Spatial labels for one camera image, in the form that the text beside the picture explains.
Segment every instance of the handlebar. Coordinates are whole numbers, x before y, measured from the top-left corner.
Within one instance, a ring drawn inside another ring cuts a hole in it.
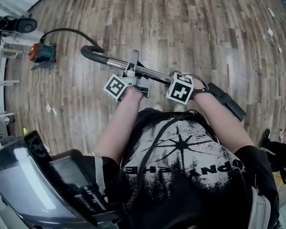
[[[127,64],[128,64],[128,62],[125,62],[125,61],[117,60],[114,58],[106,57],[106,56],[91,52],[89,50],[89,46],[83,46],[81,48],[81,54],[87,59],[93,60],[98,63],[106,64],[110,67],[113,66],[123,71],[125,71]],[[153,71],[151,69],[147,69],[144,66],[142,66],[140,63],[135,68],[135,72],[136,74],[140,76],[144,76],[147,79],[152,79],[157,82],[163,83],[165,85],[170,85],[172,81],[169,76],[162,74],[160,72],[157,72],[157,71]]]
[[[91,51],[91,46],[83,46],[81,48],[81,54],[87,59],[93,60],[98,63],[106,64],[120,70],[125,71],[128,62],[117,60],[114,58],[99,55]],[[144,76],[147,79],[152,79],[165,85],[171,84],[171,78],[168,75],[159,73],[145,68],[141,63],[138,62],[135,72],[139,76]],[[209,83],[209,91],[215,96],[215,98],[224,106],[226,106],[240,121],[246,116],[246,112],[231,98],[231,96],[221,90],[218,86],[213,83]]]

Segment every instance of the graphic print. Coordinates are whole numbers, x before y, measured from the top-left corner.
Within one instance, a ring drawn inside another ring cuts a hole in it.
[[[137,168],[147,150],[152,145],[160,129],[172,119],[161,121],[155,126],[147,126],[134,147],[134,154],[124,167],[131,184],[136,181]],[[160,183],[169,193],[174,178],[172,169],[178,170],[197,187],[212,193],[216,188],[224,189],[230,173],[239,169],[244,172],[241,161],[219,143],[213,141],[206,130],[194,121],[177,121],[169,126],[154,148],[145,168],[146,184]],[[153,194],[152,186],[145,187],[150,196],[163,197],[169,194]]]

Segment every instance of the forearm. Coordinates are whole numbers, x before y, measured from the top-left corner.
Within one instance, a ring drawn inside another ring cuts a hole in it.
[[[132,92],[123,98],[93,150],[96,155],[112,158],[120,165],[124,149],[138,115],[140,102],[141,98]]]
[[[241,147],[254,145],[238,120],[209,93],[197,94],[194,100],[204,111],[220,143],[235,153]]]

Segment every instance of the black t-shirt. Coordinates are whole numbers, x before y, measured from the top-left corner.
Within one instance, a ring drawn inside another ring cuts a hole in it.
[[[109,200],[129,200],[143,156],[161,128],[177,115],[157,114],[139,123],[121,169],[106,159]],[[199,115],[189,116],[170,125],[155,146],[129,222],[135,229],[247,228],[251,187],[270,201],[268,228],[272,228],[278,219],[278,194],[266,155],[252,146],[232,154]]]

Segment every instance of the white cube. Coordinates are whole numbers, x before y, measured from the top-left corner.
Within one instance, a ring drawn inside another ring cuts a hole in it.
[[[120,77],[113,74],[104,86],[104,91],[108,96],[118,102],[122,98],[127,86],[128,85],[126,82],[124,82]]]
[[[194,89],[192,77],[175,72],[166,97],[181,104],[187,104]]]

